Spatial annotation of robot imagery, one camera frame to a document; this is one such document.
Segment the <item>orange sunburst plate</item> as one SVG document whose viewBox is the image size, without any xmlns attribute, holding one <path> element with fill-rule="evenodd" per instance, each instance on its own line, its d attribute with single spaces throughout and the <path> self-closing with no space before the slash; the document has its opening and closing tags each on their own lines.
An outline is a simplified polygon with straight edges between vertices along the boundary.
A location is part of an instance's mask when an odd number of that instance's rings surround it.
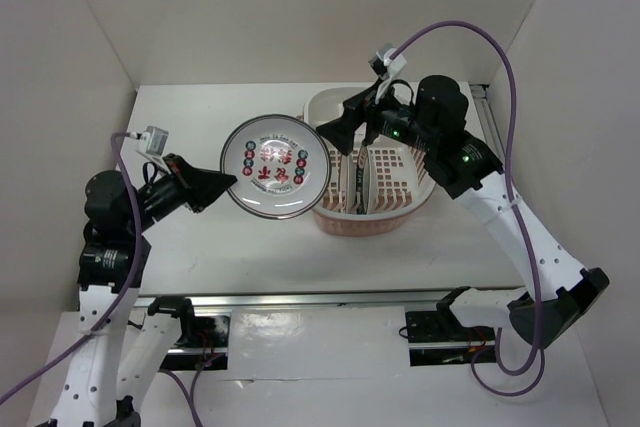
<svg viewBox="0 0 640 427">
<path fill-rule="evenodd" d="M 349 214 L 353 204 L 353 164 L 350 156 L 339 155 L 338 163 L 339 193 L 341 195 L 341 212 Z"/>
</svg>

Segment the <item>green rim plate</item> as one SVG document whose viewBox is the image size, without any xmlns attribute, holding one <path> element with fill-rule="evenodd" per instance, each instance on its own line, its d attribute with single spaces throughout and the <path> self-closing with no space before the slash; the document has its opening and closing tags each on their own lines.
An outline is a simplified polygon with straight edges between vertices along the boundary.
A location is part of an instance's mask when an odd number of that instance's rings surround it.
<svg viewBox="0 0 640 427">
<path fill-rule="evenodd" d="M 366 145 L 362 145 L 358 151 L 356 159 L 356 213 L 367 215 L 371 210 L 369 202 L 372 200 L 371 188 L 371 159 L 370 150 Z"/>
</svg>

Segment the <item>red character plate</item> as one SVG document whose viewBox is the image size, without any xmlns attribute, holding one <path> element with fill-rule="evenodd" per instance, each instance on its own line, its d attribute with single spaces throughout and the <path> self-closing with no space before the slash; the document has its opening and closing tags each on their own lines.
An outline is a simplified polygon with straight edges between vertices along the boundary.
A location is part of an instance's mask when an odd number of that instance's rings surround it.
<svg viewBox="0 0 640 427">
<path fill-rule="evenodd" d="M 302 120 L 283 114 L 252 118 L 223 144 L 220 170 L 236 177 L 228 189 L 245 212 L 287 220 L 320 202 L 331 180 L 331 160 L 321 137 Z"/>
</svg>

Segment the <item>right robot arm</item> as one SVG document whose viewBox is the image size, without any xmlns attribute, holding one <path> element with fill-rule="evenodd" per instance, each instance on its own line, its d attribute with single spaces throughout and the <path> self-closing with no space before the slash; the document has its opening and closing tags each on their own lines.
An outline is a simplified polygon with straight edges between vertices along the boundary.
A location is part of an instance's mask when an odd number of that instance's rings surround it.
<svg viewBox="0 0 640 427">
<path fill-rule="evenodd" d="M 466 130 L 469 101 L 456 81 L 427 76 L 410 104 L 392 90 L 379 96 L 381 85 L 344 101 L 341 115 L 318 126 L 318 134 L 344 155 L 360 127 L 365 144 L 383 135 L 423 153 L 429 177 L 489 231 L 524 283 L 511 291 L 453 290 L 438 305 L 438 331 L 457 339 L 473 327 L 511 328 L 529 345 L 547 348 L 592 307 L 607 275 L 560 245 L 516 192 L 502 160 Z"/>
</svg>

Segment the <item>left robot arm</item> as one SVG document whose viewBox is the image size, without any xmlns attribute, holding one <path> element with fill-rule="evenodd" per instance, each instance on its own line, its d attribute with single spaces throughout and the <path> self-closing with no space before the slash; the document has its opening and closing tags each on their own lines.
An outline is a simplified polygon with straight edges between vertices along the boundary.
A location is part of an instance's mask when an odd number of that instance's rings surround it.
<svg viewBox="0 0 640 427">
<path fill-rule="evenodd" d="M 140 409 L 172 345 L 196 337 L 192 302 L 180 296 L 153 300 L 134 345 L 123 348 L 151 245 L 146 230 L 187 207 L 200 213 L 237 179 L 200 169 L 168 154 L 159 178 L 136 189 L 128 175 L 108 170 L 85 188 L 85 246 L 79 258 L 78 347 L 49 426 L 138 426 Z"/>
</svg>

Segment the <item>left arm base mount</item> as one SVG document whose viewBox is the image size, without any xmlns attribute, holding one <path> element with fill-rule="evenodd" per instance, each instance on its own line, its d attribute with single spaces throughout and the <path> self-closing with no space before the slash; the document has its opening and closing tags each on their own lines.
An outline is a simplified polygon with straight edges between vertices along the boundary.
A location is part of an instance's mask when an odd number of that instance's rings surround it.
<svg viewBox="0 0 640 427">
<path fill-rule="evenodd" d="M 228 367 L 231 317 L 198 316 L 167 352 L 160 368 L 169 371 L 222 371 Z"/>
</svg>

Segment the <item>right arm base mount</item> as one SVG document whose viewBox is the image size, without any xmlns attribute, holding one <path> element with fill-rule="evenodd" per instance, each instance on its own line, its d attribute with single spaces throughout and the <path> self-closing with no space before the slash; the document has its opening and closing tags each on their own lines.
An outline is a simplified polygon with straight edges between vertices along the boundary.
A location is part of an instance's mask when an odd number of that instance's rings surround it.
<svg viewBox="0 0 640 427">
<path fill-rule="evenodd" d="M 470 364 L 480 352 L 480 363 L 495 363 L 495 333 L 487 327 L 447 324 L 436 311 L 407 311 L 398 330 L 408 343 L 412 367 Z"/>
</svg>

